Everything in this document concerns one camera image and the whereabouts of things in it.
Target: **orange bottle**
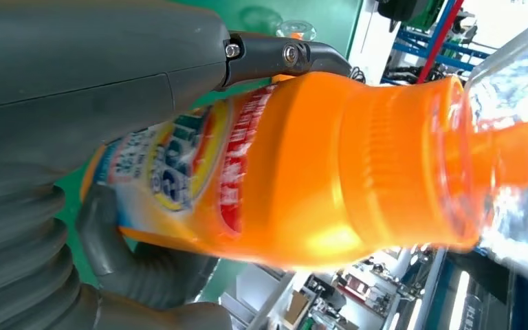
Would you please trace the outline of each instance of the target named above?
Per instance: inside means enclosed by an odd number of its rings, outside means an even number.
[[[368,87],[307,74],[104,147],[82,193],[113,186],[120,230],[138,241],[284,268],[472,246],[497,159],[514,154],[504,137],[528,144],[528,125],[475,133],[462,94],[453,78]],[[528,182],[517,166],[506,184]]]

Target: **bolt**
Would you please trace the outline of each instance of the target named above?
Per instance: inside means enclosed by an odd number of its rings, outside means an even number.
[[[225,47],[225,57],[234,58],[240,54],[240,46],[231,43]]]
[[[289,65],[294,65],[296,63],[296,60],[298,59],[298,52],[296,51],[296,47],[293,45],[286,45],[283,50],[283,56],[284,60]]]

